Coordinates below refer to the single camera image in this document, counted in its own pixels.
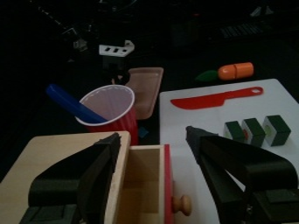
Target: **white cutting board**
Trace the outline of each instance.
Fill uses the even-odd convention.
[[[225,105],[217,108],[185,110],[170,102],[175,98],[211,95],[255,86],[265,89],[262,95],[226,100]],[[223,136],[226,122],[242,123],[243,119],[255,117],[262,123],[266,116],[271,115],[283,117],[293,132],[283,146],[270,147],[265,141],[262,148],[289,159],[299,173],[299,105],[278,80],[250,81],[161,93],[161,144],[171,145],[174,194],[189,194],[193,202],[191,216],[186,218],[178,213],[177,224],[221,223],[202,169],[186,142],[186,127],[191,125]]]

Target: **toy kitchen utensil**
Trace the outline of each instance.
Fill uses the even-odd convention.
[[[222,106],[227,99],[262,95],[265,89],[262,87],[242,88],[219,94],[209,94],[182,99],[173,99],[171,103],[181,109],[206,109]]]
[[[47,95],[86,123],[103,123],[107,121],[99,114],[87,108],[56,84],[47,87]]]

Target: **dark background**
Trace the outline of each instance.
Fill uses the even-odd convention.
[[[259,5],[270,5],[274,14],[251,17]],[[87,132],[44,89],[58,83],[79,99],[110,84],[99,44],[133,40],[127,68],[163,67],[161,92],[275,78],[299,101],[298,5],[297,0],[3,1],[0,179],[32,137]],[[70,28],[78,35],[66,34]],[[87,40],[86,51],[74,49],[78,39]],[[205,71],[247,61],[255,66],[251,78],[195,81]],[[149,130],[141,144],[159,144],[159,99],[139,127]]]

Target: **red panel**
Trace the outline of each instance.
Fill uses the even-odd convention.
[[[165,224],[174,224],[174,177],[170,144],[165,146]]]

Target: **red toy knife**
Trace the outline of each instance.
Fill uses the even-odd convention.
[[[249,87],[219,94],[209,94],[190,98],[173,99],[171,103],[181,109],[206,109],[222,106],[227,99],[262,95],[263,93],[265,89],[262,87]]]

